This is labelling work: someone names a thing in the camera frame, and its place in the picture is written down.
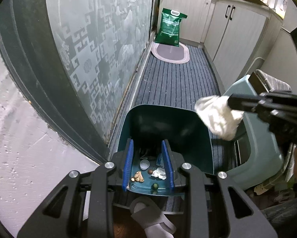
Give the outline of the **frosted glass sliding door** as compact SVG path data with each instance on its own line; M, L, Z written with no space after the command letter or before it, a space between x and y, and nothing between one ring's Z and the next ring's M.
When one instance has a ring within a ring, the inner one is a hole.
M97 163L111 155L121 105L157 0L0 0L0 53L37 112Z

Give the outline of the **green rice bag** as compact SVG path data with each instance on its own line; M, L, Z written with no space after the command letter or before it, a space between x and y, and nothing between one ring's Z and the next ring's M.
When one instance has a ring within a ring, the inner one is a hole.
M187 17L178 11L163 8L155 43L179 47L180 23Z

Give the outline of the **oval pink grey mat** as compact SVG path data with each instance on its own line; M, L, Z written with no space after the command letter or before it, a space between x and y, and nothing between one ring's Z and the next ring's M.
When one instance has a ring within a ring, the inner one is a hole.
M187 46L179 43L179 46L171 46L153 43L151 52L157 59L174 64L184 64L190 61L190 53Z

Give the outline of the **ginger root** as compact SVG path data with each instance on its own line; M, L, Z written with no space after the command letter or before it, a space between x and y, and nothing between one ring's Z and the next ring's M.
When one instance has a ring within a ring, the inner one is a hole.
M143 183L145 181L141 171L137 171L134 174L134 176L130 178L130 180L131 182L139 182L139 183Z

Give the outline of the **grey checked tablecloth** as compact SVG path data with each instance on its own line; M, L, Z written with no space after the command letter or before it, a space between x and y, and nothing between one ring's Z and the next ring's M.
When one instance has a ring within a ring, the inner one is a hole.
M259 95L264 92L291 92L291 87L286 82L279 80L262 70L256 69L248 79L254 91Z

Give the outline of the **light blue plastic stool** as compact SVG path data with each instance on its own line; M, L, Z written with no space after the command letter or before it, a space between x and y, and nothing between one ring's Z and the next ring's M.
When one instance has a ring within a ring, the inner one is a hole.
M244 112L233 145L233 166L228 176L246 190L279 172L284 163L276 138L267 123L254 113Z

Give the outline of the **white plastic lid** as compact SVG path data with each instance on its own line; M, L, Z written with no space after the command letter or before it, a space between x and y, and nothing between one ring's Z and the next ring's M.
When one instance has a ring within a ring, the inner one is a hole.
M149 160L143 159L140 161L140 169L145 171L150 167L150 162Z

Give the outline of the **white crumpled tissue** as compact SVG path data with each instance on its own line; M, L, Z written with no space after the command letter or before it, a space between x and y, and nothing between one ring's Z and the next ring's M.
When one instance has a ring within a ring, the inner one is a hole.
M167 178L164 168L157 168L153 170L151 176L154 178L159 178L161 180L165 180Z

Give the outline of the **white kitchen cabinets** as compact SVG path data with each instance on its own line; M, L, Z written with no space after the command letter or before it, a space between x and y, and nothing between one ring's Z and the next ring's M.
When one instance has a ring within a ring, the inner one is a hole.
M180 41L203 48L221 92L263 66L283 23L269 7L243 0L160 0L164 8L187 15Z

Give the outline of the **teal trash bin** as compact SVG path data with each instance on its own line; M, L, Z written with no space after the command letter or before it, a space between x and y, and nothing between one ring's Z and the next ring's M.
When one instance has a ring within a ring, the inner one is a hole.
M118 149L124 151L128 139L134 142L131 177L141 171L144 182L129 182L126 191L143 195L175 196L183 193L186 178L178 169L189 163L206 174L213 174L212 144L210 132L199 116L191 110L161 105L139 105L126 115ZM154 178L148 170L157 169L157 156L161 154L162 141L166 140L174 173L174 190L167 180ZM140 161L146 159L150 167L143 171ZM152 185L158 183L157 190Z

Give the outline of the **dark green avocado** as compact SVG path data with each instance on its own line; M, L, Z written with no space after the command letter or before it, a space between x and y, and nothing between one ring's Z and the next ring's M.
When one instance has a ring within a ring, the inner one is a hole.
M153 190L157 190L158 188L159 188L158 183L154 183L154 184L152 185L152 189L153 189Z

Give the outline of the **white plastic bag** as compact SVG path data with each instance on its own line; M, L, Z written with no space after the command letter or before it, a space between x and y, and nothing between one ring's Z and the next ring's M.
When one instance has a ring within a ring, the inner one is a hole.
M233 110L228 106L228 99L229 96L204 97L194 106L196 113L210 132L225 141L235 138L244 116L244 111Z

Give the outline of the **white refrigerator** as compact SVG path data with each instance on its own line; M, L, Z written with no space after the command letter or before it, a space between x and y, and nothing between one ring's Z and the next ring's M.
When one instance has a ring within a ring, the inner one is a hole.
M297 94L297 51L290 36L297 27L297 7L292 0L287 2L287 10L276 42L261 70L291 86Z

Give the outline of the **grey white slipper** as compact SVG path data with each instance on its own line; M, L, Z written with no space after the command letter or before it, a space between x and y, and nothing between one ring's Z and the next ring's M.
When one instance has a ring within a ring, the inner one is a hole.
M148 238L174 237L176 226L149 197L138 197L130 205L131 217Z

